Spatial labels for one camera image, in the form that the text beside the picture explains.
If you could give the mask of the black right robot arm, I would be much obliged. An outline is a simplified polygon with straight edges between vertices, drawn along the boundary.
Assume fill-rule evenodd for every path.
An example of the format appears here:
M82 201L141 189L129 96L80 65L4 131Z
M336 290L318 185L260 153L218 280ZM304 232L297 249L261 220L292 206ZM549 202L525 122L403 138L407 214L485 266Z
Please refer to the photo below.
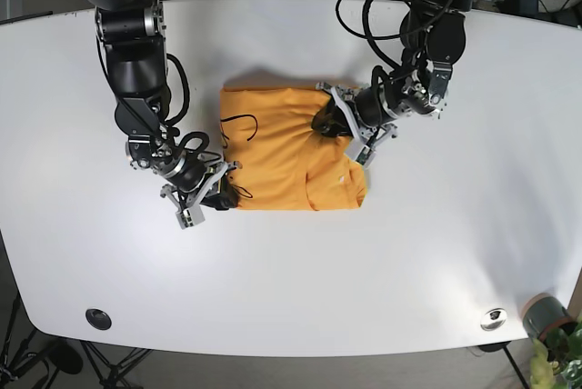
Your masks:
M166 51L162 1L87 1L95 7L97 53L130 165L165 180L160 195L176 207L184 229L203 222L203 207L235 208L239 197L226 175L236 164L208 151L207 133L182 135L177 127L189 110L190 87Z

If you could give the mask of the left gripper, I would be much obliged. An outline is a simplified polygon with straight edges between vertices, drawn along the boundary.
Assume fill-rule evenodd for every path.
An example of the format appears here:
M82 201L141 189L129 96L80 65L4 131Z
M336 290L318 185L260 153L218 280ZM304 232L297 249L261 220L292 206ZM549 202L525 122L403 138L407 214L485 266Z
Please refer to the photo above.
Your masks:
M390 73L376 66L368 87L319 82L316 90L327 94L329 101L316 113L311 127L326 137L353 137L344 154L368 168L376 148L398 137L396 120L413 114L438 116L444 110L452 75L451 66L409 66Z

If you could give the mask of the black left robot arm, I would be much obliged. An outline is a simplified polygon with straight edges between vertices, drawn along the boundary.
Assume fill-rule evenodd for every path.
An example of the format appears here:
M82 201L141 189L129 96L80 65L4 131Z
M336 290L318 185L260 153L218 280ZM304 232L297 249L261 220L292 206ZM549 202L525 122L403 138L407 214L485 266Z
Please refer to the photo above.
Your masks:
M349 138L345 154L363 167L371 164L377 146L397 136L397 120L440 116L454 65L466 49L465 14L473 3L400 0L408 11L399 30L376 35L370 19L375 1L364 0L362 30L348 32L365 40L381 65L373 67L367 86L318 83L316 90L326 93L329 100L311 123L325 137Z

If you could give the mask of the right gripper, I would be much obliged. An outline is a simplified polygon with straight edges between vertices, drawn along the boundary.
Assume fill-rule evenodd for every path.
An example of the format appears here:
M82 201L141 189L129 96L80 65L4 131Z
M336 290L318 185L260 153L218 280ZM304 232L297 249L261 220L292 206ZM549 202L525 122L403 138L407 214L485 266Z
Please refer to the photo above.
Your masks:
M235 209L241 195L231 182L237 162L225 162L221 154L180 148L169 140L129 139L127 157L135 170L151 170L166 184L160 191L176 207L176 218L182 229L202 224L205 217L202 203L217 211ZM203 186L212 181L207 189Z

